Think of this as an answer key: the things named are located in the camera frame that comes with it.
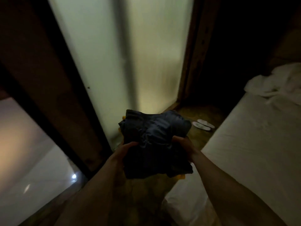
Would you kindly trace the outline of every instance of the hand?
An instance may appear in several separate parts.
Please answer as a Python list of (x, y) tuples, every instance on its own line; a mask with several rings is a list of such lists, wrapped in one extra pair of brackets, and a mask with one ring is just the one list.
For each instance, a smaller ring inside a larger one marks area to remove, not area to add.
[(122, 160), (125, 157), (130, 147), (138, 145), (138, 142), (130, 142), (127, 144), (120, 145), (115, 152), (109, 157), (109, 160), (117, 162), (120, 166), (122, 166)]
[(193, 162), (193, 158), (194, 158), (193, 156), (200, 153), (200, 151), (193, 145), (193, 143), (188, 137), (183, 138), (183, 137), (173, 136), (172, 142), (178, 142), (179, 144), (181, 144), (181, 146), (187, 152), (188, 160), (190, 162)]

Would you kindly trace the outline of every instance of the pair of slippers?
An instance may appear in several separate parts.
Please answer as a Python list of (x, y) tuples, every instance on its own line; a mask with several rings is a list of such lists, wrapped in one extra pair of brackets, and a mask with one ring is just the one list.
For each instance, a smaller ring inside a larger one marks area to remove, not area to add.
[(200, 128), (200, 129), (203, 129), (206, 131), (210, 131), (212, 128), (215, 128), (212, 124), (208, 123), (205, 120), (201, 120), (201, 119), (198, 119), (198, 122), (193, 121), (192, 124), (194, 126), (196, 126), (197, 128)]

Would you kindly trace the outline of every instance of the finger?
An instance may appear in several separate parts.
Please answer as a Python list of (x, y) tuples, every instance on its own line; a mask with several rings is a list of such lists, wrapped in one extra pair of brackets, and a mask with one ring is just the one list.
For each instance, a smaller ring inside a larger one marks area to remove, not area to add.
[(138, 145), (139, 144), (139, 142), (130, 142), (130, 143), (127, 143), (127, 144), (123, 144), (122, 145), (122, 148), (124, 149), (124, 150), (128, 150), (130, 147), (133, 147), (133, 146), (136, 146), (136, 145)]
[(172, 142), (183, 142), (184, 138), (183, 137), (178, 137), (178, 136), (173, 136), (172, 137)]

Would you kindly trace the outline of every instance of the crumpled white blanket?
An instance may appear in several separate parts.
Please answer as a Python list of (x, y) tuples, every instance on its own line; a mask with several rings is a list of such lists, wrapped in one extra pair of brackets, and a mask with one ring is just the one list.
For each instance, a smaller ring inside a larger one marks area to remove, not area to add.
[(268, 77), (258, 75), (244, 90), (269, 98), (267, 104), (301, 119), (301, 63), (276, 67)]

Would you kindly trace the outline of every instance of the person's left hand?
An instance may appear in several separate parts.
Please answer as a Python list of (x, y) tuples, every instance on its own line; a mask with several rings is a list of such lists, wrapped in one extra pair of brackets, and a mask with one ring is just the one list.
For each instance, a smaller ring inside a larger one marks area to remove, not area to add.
[(138, 142), (130, 142), (120, 145), (115, 152), (109, 157), (109, 160), (118, 163), (119, 166), (123, 166), (122, 160), (125, 157), (130, 147), (138, 145)]

